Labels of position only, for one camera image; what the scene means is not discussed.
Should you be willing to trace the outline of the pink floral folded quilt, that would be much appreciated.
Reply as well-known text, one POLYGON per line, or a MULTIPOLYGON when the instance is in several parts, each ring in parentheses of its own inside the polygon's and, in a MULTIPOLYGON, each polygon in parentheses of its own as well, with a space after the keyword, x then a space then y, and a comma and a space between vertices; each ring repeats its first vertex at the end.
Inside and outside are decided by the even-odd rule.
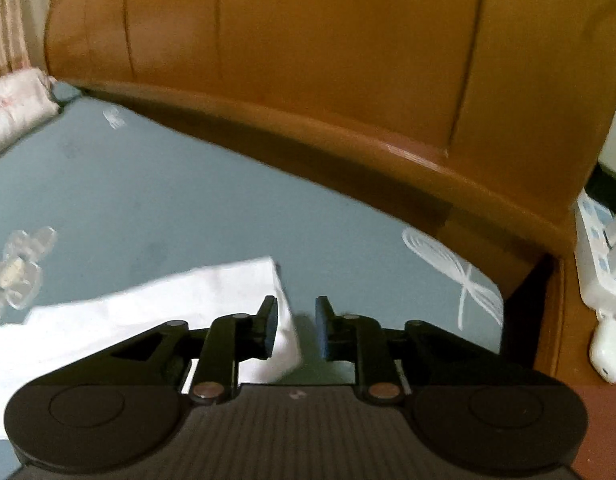
POLYGON ((39 68, 0 77, 0 155, 22 136, 59 113, 55 79, 39 68))

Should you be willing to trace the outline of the wooden headboard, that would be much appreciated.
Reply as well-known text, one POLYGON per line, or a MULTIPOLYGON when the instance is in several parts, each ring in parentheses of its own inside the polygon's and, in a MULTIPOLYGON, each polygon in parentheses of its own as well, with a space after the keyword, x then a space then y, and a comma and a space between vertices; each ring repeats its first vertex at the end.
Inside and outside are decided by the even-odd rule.
POLYGON ((574 244, 616 0, 50 0, 50 72, 345 186, 509 294, 574 244))

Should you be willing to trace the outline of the white long-sleeve shirt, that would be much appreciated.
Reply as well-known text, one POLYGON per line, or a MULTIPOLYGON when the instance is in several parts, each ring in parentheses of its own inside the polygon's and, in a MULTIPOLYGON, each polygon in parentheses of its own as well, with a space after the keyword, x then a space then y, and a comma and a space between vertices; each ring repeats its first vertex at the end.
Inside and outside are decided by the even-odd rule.
POLYGON ((30 380, 171 320, 207 328, 220 316, 256 313, 265 297, 279 304, 270 359, 238 367, 240 382, 275 382, 299 367, 299 339, 276 264, 270 257, 204 266, 123 292, 32 308, 20 324, 0 325, 0 440, 12 395, 30 380))

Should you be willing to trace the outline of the white power strip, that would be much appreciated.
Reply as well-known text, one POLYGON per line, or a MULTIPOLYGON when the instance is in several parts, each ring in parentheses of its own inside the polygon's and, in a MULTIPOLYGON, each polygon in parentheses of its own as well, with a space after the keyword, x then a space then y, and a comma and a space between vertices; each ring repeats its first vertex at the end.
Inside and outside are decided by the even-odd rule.
POLYGON ((616 318, 615 215, 582 191, 575 208, 580 296, 598 315, 616 318))

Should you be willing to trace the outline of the teal floral bed sheet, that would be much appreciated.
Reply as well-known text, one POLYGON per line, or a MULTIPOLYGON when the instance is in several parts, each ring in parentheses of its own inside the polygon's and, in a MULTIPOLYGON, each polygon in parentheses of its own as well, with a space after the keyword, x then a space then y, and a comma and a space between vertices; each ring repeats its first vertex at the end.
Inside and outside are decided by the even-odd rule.
MULTIPOLYGON (((471 263, 462 278, 413 252, 416 232, 356 200, 161 127, 122 107, 79 98, 0 158, 0 257, 12 232, 49 226, 38 306, 86 301, 204 266, 270 257, 299 339, 299 367, 280 384, 351 382, 325 362, 314 303, 400 328, 415 318, 498 351, 501 318, 475 290, 491 289, 471 263)), ((0 440, 0 479, 18 468, 0 440)))

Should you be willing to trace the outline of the wooden bedside table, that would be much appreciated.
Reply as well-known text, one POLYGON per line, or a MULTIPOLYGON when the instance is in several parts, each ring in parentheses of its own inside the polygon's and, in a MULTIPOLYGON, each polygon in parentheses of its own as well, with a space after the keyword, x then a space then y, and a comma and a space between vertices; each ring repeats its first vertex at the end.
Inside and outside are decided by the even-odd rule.
POLYGON ((598 319, 581 300, 573 256, 544 257, 539 268, 548 284, 535 368, 573 388, 586 404, 588 430, 573 470, 585 479, 616 479, 616 385, 604 382, 588 357, 598 319))

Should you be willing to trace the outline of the white charger plug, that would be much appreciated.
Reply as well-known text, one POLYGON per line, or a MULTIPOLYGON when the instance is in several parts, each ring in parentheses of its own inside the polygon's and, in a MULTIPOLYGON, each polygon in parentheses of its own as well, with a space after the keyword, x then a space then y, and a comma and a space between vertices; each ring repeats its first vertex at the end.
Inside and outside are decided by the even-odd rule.
POLYGON ((616 320, 611 316, 600 317, 588 356, 594 370, 606 382, 616 385, 616 320))

